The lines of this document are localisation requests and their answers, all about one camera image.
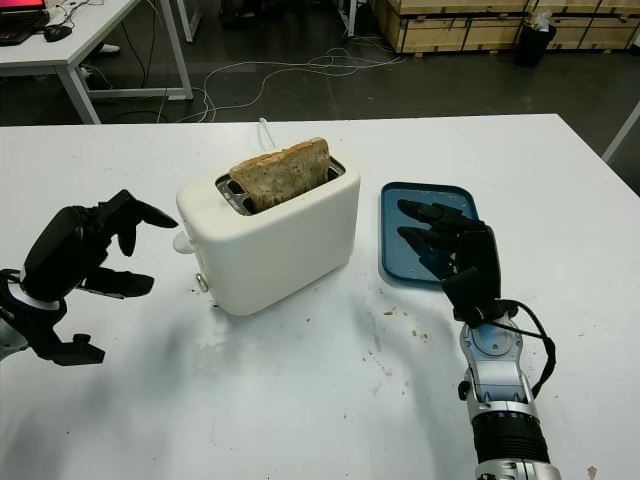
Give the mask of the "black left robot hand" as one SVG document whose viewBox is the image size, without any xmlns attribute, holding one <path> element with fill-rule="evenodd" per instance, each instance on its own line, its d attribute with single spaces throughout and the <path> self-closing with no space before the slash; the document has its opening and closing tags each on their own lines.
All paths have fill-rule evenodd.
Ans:
<svg viewBox="0 0 640 480">
<path fill-rule="evenodd" d="M 23 291 L 44 302 L 62 300 L 76 288 L 114 298 L 148 294 L 152 277 L 102 266 L 113 237 L 123 255 L 133 255 L 141 222 L 166 229 L 178 226 L 163 211 L 127 190 L 94 207 L 59 210 L 25 259 L 20 280 Z"/>
</svg>

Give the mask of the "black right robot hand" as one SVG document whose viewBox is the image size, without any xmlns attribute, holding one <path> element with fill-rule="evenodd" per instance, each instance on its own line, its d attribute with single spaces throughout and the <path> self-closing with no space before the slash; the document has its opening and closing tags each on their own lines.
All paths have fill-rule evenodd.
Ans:
<svg viewBox="0 0 640 480">
<path fill-rule="evenodd" d="M 471 328 L 501 318 L 501 272 L 491 227 L 440 203 L 400 199 L 397 206 L 406 216 L 429 226 L 400 226 L 397 233 L 440 281 L 454 318 Z"/>
</svg>

